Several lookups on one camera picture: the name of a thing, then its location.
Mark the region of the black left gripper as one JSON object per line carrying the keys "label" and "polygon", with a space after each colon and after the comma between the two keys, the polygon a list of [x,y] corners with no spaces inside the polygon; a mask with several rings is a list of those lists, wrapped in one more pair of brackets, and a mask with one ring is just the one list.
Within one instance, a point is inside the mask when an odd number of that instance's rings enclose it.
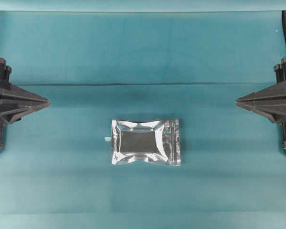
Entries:
{"label": "black left gripper", "polygon": [[50,101],[9,83],[12,68],[0,58],[0,123],[11,125],[24,116],[49,107]]}

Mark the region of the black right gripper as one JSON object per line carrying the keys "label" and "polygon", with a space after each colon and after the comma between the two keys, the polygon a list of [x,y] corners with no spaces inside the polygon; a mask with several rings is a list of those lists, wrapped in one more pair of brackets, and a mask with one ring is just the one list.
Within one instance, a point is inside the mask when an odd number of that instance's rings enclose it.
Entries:
{"label": "black right gripper", "polygon": [[273,70],[276,74],[277,84],[240,97],[235,103],[245,110],[267,118],[272,123],[280,124],[286,121],[286,106],[249,104],[249,102],[275,102],[286,105],[286,82],[284,82],[286,81],[286,57],[281,60],[281,63],[276,64]]}

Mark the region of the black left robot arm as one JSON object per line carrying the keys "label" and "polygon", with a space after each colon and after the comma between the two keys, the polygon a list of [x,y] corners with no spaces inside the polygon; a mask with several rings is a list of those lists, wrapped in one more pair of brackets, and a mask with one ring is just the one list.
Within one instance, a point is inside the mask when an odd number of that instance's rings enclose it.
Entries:
{"label": "black left robot arm", "polygon": [[50,101],[9,82],[12,68],[0,58],[0,123],[13,124],[50,105]]}

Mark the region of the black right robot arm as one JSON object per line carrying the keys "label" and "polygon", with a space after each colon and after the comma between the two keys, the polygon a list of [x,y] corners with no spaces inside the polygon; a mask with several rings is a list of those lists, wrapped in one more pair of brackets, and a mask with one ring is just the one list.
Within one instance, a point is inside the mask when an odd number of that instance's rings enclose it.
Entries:
{"label": "black right robot arm", "polygon": [[[286,10],[282,11],[282,25],[286,43]],[[286,122],[286,57],[273,67],[277,83],[236,100],[236,105],[259,114],[272,123]]]}

